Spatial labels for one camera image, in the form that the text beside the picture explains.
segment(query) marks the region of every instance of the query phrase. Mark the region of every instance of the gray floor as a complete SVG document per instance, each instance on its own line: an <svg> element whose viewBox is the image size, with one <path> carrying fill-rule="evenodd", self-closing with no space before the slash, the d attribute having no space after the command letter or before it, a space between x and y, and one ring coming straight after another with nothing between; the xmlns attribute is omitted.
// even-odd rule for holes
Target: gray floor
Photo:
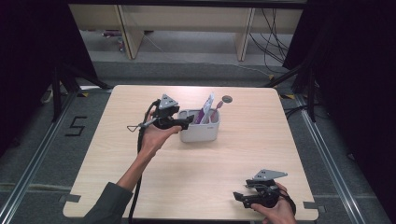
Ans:
<svg viewBox="0 0 396 224"><path fill-rule="evenodd" d="M156 31L148 34L137 58L131 61L119 50L116 37L105 38L101 33L102 31L83 31L81 35L86 41L98 76L108 84L254 87L268 82L270 75L278 77L281 72L286 71L279 67L281 64L276 60L268 56L264 58L251 41L247 46L245 61L238 62L231 34ZM288 45L291 36L282 35L281 39ZM271 47L271 51L279 53L275 47ZM268 70L265 64L279 73ZM199 74L196 66L200 66L205 72ZM134 68L144 72L131 73ZM281 83L276 89L281 94L291 93L291 82L292 80L288 80ZM83 80L80 83L91 85ZM63 216L64 203L60 198L73 186L108 97L109 93L97 92L90 93L88 97L77 97L73 101L11 223L75 222ZM281 103L285 109L297 106L292 99L282 99ZM318 129L366 223L390 223L359 167L347 158L347 147L327 116L325 108L318 106L315 111ZM34 156L51 125L51 116L51 102L38 108L31 122L25 127L25 132L20 134L21 145L11 147L0 159L0 204L6 201ZM66 134L74 132L69 126L75 116L87 117L78 121L79 125L85 126L84 133L78 138L67 137ZM301 112L289 118L289 126L319 207L317 223L353 223Z"/></svg>

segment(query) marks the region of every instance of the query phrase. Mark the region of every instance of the person's left hand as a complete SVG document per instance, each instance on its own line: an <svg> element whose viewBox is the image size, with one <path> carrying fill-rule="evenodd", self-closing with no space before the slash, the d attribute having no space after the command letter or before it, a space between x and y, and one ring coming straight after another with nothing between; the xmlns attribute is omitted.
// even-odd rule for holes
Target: person's left hand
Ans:
<svg viewBox="0 0 396 224"><path fill-rule="evenodd" d="M149 113L148 121L151 119L153 111ZM147 153L151 158L155 156L156 152L163 146L166 139L172 134L181 131L180 126L174 126L169 129L159 129L153 124L150 124L143 135L142 148L140 152Z"/></svg>

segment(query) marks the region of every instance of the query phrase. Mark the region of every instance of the gray carpet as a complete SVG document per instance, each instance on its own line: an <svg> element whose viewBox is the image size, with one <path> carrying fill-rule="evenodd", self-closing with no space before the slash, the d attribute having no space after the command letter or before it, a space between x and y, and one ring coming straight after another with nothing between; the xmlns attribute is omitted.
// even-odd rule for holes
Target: gray carpet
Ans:
<svg viewBox="0 0 396 224"><path fill-rule="evenodd" d="M214 64L170 64L170 63L94 63L99 78L110 85L200 85L259 87L269 82L263 73L232 65ZM250 66L279 77L280 74L268 71L265 66ZM271 67L272 70L286 71ZM91 85L79 79L80 85ZM292 78L276 88L280 94L291 93ZM35 178L29 191L16 212L12 223L74 223L75 220L63 216L64 203L59 202L73 186L78 170L91 142L92 136L106 106L109 93L90 93L88 97L78 97L69 109L56 139ZM282 99L284 108L294 108L296 101ZM346 157L347 147L332 121L327 117L323 106L316 107L317 125L332 151L337 165L342 171L351 192L357 198L361 211L368 223L390 223L381 205L371 191L356 163ZM45 131L50 126L52 105L39 107L31 122L21 134L21 145L10 148L0 159L0 202L3 203L21 176ZM85 126L81 136L65 136L76 133L69 126L75 116L77 125ZM332 180L318 153L315 142L306 128L301 112L289 118L290 129L299 151L303 167L320 207L317 223L351 223L347 211L340 200Z"/></svg>

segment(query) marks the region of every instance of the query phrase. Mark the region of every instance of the aluminum rail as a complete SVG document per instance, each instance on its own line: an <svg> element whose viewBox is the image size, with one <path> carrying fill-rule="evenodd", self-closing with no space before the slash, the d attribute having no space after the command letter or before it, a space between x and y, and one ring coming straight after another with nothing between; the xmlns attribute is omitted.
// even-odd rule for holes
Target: aluminum rail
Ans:
<svg viewBox="0 0 396 224"><path fill-rule="evenodd" d="M305 105L304 97L300 94L296 95L296 102L297 106ZM329 172L335 189L337 190L338 195L340 196L340 199L344 204L344 207L347 214L349 215L351 222L357 224L367 223L364 220L361 209L359 208L355 198L350 192L346 181L342 177L340 170L338 169L334 159L332 158L332 153L327 148L327 145L323 137L321 136L320 131L318 130L317 124L315 122L312 122L311 118L309 118L307 111L303 110L302 114L305 124L308 127L309 132L311 132L315 144L318 147L318 152L323 159L326 169Z"/></svg>
<svg viewBox="0 0 396 224"><path fill-rule="evenodd" d="M69 109L70 105L76 99L78 93L77 92L69 92L66 99L64 100L64 110L60 114L60 116L51 123L49 129L47 130L46 135L44 136L43 140L41 141L35 155L30 160L28 166L26 167L21 179L15 186L14 190L12 190L11 194L8 196L7 201L3 204L0 212L0 221L3 224L8 224L11 219L14 217L21 201L28 190L30 183L32 182L35 174L37 173L38 169L42 161L44 160L51 143L53 142L56 133L58 132L60 126L64 121L65 114Z"/></svg>

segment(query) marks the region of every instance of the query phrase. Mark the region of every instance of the black cable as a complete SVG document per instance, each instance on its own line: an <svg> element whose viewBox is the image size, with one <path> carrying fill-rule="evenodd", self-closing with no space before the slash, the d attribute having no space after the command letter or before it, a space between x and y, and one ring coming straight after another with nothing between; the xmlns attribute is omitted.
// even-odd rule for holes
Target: black cable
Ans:
<svg viewBox="0 0 396 224"><path fill-rule="evenodd" d="M266 46L265 46L265 51L268 52L268 45L269 45L269 43L271 42L271 36L274 34L274 32L273 32L273 26L271 26L270 22L268 21L267 17L265 16L265 13L264 13L264 10L263 10L263 9L262 9L262 15L264 16L265 20L267 21L268 27L270 28L270 35L269 35L269 37L268 37L268 41L267 41L267 44L266 44ZM265 66L267 67L267 69L269 69L271 72L274 72L274 73L280 73L280 72L274 71L274 70L272 70L272 69L270 69L270 68L268 67L267 62L266 62L266 57L265 57L265 55L266 55L266 54L264 54L264 64L265 64Z"/></svg>
<svg viewBox="0 0 396 224"><path fill-rule="evenodd" d="M274 22L273 22L273 33L274 33L274 38L276 39L276 43L277 46L279 48L280 53L286 57L285 52L283 52L282 47L280 45L283 45L284 47L286 47L285 44L282 43L282 41L280 41L280 39L277 37L277 30L276 30L276 9L273 9L273 17L274 17Z"/></svg>
<svg viewBox="0 0 396 224"><path fill-rule="evenodd" d="M308 108L308 105L300 105L300 106L297 106L297 107L295 107L295 108L288 108L288 109L285 109L285 110L289 110L288 112L285 113L286 119L289 119L290 116L291 116L292 114L294 114L295 112L297 112L297 111L299 111L299 110L306 109L306 108Z"/></svg>
<svg viewBox="0 0 396 224"><path fill-rule="evenodd" d="M280 73L280 74L283 74L283 72L277 72L277 71L272 70L270 67L268 67L268 64L267 64L267 62L266 62L266 60L265 60L265 55L266 55L266 54L269 54L272 58L274 58L275 60L277 60L277 61L280 62L280 63L283 63L283 61L282 61L280 58L278 58L273 52L268 51L268 49L266 49L266 48L263 47L261 44L259 44L259 43L256 41L256 39L254 39L254 37L253 37L252 34L249 34L249 35L250 35L251 39L253 40L254 44L255 44L260 50L262 50L262 51L264 52L264 65L265 65L265 67L266 67L269 71L271 71L271 72L273 72L273 73Z"/></svg>
<svg viewBox="0 0 396 224"><path fill-rule="evenodd" d="M253 40L253 42L256 44L256 46L263 51L266 54L269 54L272 58L274 58L275 60L279 61L280 63L283 63L282 59L280 59L279 57L277 57L273 52L269 51L268 49L266 49L265 47L263 47L254 37L252 34L249 34L251 39Z"/></svg>
<svg viewBox="0 0 396 224"><path fill-rule="evenodd" d="M262 33L260 33L260 35L262 36L262 38L265 40L265 42L269 42L269 40L267 38L265 38L265 36L262 35ZM274 44L272 42L270 42L270 45L277 47L277 48L282 48L283 50L289 50L289 48L284 48L284 47L280 47L278 44Z"/></svg>
<svg viewBox="0 0 396 224"><path fill-rule="evenodd" d="M152 107L157 105L161 100L157 100L151 104L148 108L148 111L145 114L145 118L143 119L143 123L146 123L149 117L149 112L151 111ZM137 154L139 154L140 150L142 149L142 142L143 136L145 134L146 128L140 127L139 135L137 138ZM142 175L139 177L139 180L136 183L136 187L134 188L134 199L132 201L131 209L129 211L128 222L132 224L132 217L134 216L134 209L136 208L137 198L139 197L140 186L142 185Z"/></svg>
<svg viewBox="0 0 396 224"><path fill-rule="evenodd" d="M276 10L274 10L273 8L273 27L271 27L270 22L268 21L267 17L265 16L264 10L262 9L262 15L264 16L268 27L270 28L271 33L275 34L274 38L276 39L276 42L278 42L279 44L283 45L284 48L289 49L288 46L286 46L285 44L282 43L282 41L279 40L279 38L277 38L277 32L274 32L274 25L276 25Z"/></svg>

